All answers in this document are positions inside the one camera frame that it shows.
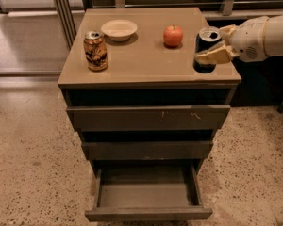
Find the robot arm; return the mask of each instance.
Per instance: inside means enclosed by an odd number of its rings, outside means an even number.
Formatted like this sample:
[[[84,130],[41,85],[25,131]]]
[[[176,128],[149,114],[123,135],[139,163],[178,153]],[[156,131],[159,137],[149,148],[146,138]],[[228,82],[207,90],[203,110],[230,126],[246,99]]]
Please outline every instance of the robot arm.
[[[195,54],[201,64],[226,63],[237,57],[244,62],[283,56],[283,15],[247,20],[240,26],[220,28],[223,40]]]

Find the soda can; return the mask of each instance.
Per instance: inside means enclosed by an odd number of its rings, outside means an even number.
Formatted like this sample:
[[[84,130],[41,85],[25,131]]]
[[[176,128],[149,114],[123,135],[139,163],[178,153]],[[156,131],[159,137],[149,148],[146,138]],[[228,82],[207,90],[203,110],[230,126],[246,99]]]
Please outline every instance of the soda can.
[[[90,31],[85,34],[84,50],[92,71],[102,71],[108,66],[107,48],[101,32]]]
[[[221,40],[221,33],[217,27],[210,26],[203,28],[200,30],[196,37],[195,53],[207,50]],[[211,73],[215,69],[216,64],[199,64],[195,60],[193,66],[197,72]]]

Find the apple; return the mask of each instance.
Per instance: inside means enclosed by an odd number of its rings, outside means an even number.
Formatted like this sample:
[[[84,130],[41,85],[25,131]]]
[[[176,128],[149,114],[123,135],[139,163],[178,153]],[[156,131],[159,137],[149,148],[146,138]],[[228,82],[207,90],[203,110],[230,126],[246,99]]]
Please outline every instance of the apple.
[[[176,48],[182,42],[182,38],[183,32],[179,26],[170,25],[164,29],[163,41],[167,46]]]

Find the white bowl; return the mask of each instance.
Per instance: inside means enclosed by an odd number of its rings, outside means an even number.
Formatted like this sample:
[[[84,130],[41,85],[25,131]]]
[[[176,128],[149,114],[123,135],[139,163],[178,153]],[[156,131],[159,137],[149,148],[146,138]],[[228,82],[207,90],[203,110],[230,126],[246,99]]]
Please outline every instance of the white bowl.
[[[113,41],[126,41],[138,27],[128,20],[112,20],[102,25],[101,30]]]

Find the drawer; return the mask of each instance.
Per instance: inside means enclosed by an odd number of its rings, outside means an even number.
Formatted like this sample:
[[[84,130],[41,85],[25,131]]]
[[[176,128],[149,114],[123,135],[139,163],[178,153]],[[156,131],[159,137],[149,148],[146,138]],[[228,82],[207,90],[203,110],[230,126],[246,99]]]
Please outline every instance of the drawer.
[[[102,166],[89,221],[206,219],[192,163]]]
[[[217,130],[229,105],[68,107],[77,131]]]
[[[83,143],[89,160],[154,160],[207,158],[210,141]]]

